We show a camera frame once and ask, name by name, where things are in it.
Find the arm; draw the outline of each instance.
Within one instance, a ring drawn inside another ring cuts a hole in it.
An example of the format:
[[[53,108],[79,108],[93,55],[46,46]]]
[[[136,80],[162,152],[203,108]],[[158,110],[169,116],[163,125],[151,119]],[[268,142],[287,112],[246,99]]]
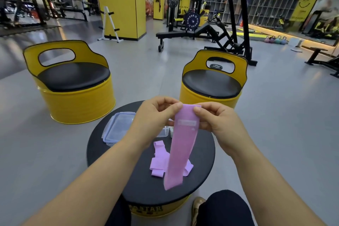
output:
[[[199,105],[194,111],[200,127],[212,131],[232,157],[258,225],[325,225],[255,146],[232,108],[214,102]]]
[[[141,153],[181,107],[178,100],[167,97],[144,101],[125,137],[24,226],[104,225]]]

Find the smiley face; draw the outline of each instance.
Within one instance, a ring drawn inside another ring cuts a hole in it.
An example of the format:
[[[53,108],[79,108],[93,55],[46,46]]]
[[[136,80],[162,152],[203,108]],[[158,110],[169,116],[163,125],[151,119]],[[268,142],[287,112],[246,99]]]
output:
[[[305,8],[305,7],[308,7],[310,5],[310,0],[302,0],[302,1],[299,1],[299,7],[301,8]]]

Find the hand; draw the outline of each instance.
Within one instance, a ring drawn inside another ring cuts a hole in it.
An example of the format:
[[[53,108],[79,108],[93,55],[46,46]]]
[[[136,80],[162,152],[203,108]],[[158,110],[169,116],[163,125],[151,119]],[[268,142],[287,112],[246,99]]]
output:
[[[128,135],[146,149],[150,143],[182,108],[182,103],[171,97],[156,96],[145,100],[139,107]]]
[[[199,103],[193,111],[200,118],[200,129],[213,132],[220,147],[230,156],[254,146],[234,109],[216,102]]]

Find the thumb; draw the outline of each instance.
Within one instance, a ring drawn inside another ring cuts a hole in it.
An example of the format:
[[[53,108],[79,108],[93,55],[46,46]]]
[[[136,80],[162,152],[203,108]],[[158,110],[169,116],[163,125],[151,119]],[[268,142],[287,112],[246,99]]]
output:
[[[193,111],[200,119],[208,122],[211,125],[216,121],[216,116],[202,107],[196,106],[193,108]]]
[[[168,121],[170,118],[173,118],[177,114],[177,112],[180,111],[181,108],[182,108],[181,102],[170,105],[168,108],[160,112],[162,119],[164,121]]]

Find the yellow barrel chair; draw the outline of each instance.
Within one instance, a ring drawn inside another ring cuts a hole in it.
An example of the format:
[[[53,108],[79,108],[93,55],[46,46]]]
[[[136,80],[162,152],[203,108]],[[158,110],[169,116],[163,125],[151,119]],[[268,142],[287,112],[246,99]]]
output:
[[[207,66],[207,61],[223,60],[234,64],[234,71],[224,72]],[[234,108],[247,81],[247,60],[213,50],[200,50],[182,72],[180,101],[184,104],[218,102]]]
[[[71,61],[42,65],[40,54],[53,49],[70,49],[75,57]],[[55,121],[86,123],[108,114],[115,106],[108,63],[86,42],[63,40],[36,44],[26,48],[23,55]]]

